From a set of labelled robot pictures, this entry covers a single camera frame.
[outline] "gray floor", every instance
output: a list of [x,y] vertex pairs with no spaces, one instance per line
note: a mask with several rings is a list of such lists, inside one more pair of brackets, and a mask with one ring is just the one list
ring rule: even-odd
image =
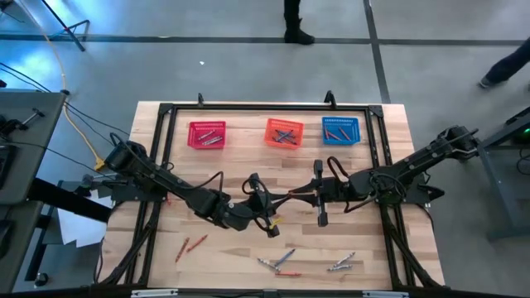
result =
[[[281,0],[49,0],[69,24],[88,18],[90,34],[121,36],[280,37]],[[530,2],[525,0],[373,0],[379,38],[429,40],[523,40]],[[29,5],[47,32],[60,26],[38,1]],[[25,23],[0,17],[0,33],[36,34]],[[368,38],[362,0],[304,0],[303,27],[319,38]],[[250,43],[56,42],[65,65],[71,103],[128,129],[139,100],[193,100],[198,92],[218,100],[320,102],[332,89],[340,102],[381,103],[370,45],[309,47]],[[414,145],[425,146],[453,124],[486,137],[528,106],[530,68],[505,86],[484,92],[475,82],[515,46],[381,46],[392,103],[404,103]],[[58,90],[60,72],[48,45],[0,41],[1,61]],[[12,88],[27,88],[6,74]],[[101,156],[110,146],[83,127]],[[108,132],[99,127],[101,132]],[[91,165],[90,151],[61,118],[51,148]],[[516,157],[500,166],[512,169]],[[39,176],[50,182],[80,178],[85,169],[46,154]],[[446,196],[432,207],[446,283],[455,289],[530,296],[529,238],[489,243],[485,233],[503,217],[478,159],[448,161],[432,169],[432,184]],[[53,247],[42,271],[46,289],[90,283],[97,248]],[[17,283],[18,291],[32,288]]]

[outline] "yellow cable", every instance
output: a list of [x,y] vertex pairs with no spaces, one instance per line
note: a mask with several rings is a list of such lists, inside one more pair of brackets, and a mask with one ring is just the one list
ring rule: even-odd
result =
[[[48,38],[48,35],[44,32],[44,29],[42,28],[41,25],[39,25],[39,23],[35,20],[35,18],[33,17],[33,15],[31,14],[31,12],[29,11],[29,9],[27,9],[26,5],[24,4],[24,2],[22,0],[17,0],[18,3],[20,4],[20,6],[22,7],[22,9],[26,12],[26,14],[30,17],[31,21],[39,28],[39,30],[41,31],[41,34],[44,36],[44,38],[46,38],[46,42],[48,43],[48,45],[51,47],[51,49],[53,50],[53,53],[55,55],[55,58],[57,59],[57,63],[59,64],[59,68],[60,68],[60,77],[61,77],[61,80],[62,80],[62,84],[63,84],[63,90],[66,90],[66,75],[65,75],[65,68],[63,67],[63,64],[62,62],[60,61],[60,57],[59,57],[59,53],[57,53],[57,49],[55,48],[55,46],[53,45],[53,43],[51,43],[50,39]],[[75,123],[72,121],[72,119],[70,119],[70,115],[68,114],[68,109],[66,108],[66,103],[68,102],[70,98],[66,98],[65,100],[65,103],[63,104],[63,113],[65,114],[66,116],[66,120],[68,120],[68,122],[72,125],[72,127],[79,133],[79,135],[83,138],[84,142],[86,143],[86,145],[89,147],[89,149],[92,151],[92,153],[94,154],[94,157],[96,159],[96,165],[94,166],[94,169],[96,171],[99,171],[101,170],[104,166],[105,166],[105,163],[103,161],[103,159],[101,157],[99,157],[98,153],[96,152],[96,150],[94,149],[94,147],[92,146],[92,144],[90,143],[89,139],[85,136],[85,134],[83,132],[81,132],[81,130],[75,125]]]
[[274,219],[271,223],[271,226],[268,227],[270,229],[273,229],[274,227],[276,227],[279,223],[281,223],[283,221],[282,218],[279,218],[279,219]]

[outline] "red pen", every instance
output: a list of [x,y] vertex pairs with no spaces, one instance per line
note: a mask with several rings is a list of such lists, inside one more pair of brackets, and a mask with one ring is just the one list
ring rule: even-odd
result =
[[199,245],[200,243],[202,243],[206,239],[206,237],[208,237],[208,234],[206,234],[205,236],[201,237],[196,243],[192,244],[191,247],[186,250],[186,252],[190,252],[193,248],[196,248],[197,245]]

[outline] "black pants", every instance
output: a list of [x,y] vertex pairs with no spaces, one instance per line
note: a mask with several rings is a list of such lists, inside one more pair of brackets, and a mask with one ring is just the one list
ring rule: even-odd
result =
[[520,71],[529,61],[530,38],[514,53],[497,62],[486,74],[486,79],[494,84],[504,82]]
[[298,20],[300,19],[298,13],[300,12],[300,1],[301,0],[283,0],[283,16],[287,28],[290,26],[298,26]]

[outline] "person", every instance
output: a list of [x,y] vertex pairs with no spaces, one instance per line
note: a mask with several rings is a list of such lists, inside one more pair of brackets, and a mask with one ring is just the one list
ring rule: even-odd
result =
[[479,82],[479,86],[484,89],[502,84],[518,71],[520,71],[530,61],[530,38],[522,46],[501,61],[491,67],[489,72]]
[[310,36],[300,29],[301,19],[298,16],[300,12],[301,0],[283,0],[283,17],[287,29],[283,40],[286,43],[297,43],[301,45],[311,45],[315,43],[315,37]]

